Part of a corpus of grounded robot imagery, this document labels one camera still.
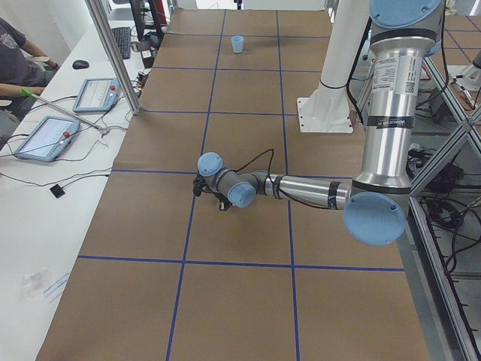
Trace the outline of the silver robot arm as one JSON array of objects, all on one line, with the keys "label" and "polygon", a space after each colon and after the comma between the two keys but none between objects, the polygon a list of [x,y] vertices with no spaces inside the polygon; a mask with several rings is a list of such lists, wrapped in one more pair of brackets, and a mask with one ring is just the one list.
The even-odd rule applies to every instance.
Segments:
[{"label": "silver robot arm", "polygon": [[313,208],[343,212],[347,231],[365,244],[383,246],[404,232],[411,190],[406,163],[414,125],[422,62],[440,44],[442,1],[341,1],[318,88],[298,100],[302,132],[345,132],[346,88],[363,31],[374,53],[371,103],[360,174],[351,184],[245,172],[224,165],[214,152],[198,160],[193,193],[211,193],[221,210],[245,208],[258,194]]}]

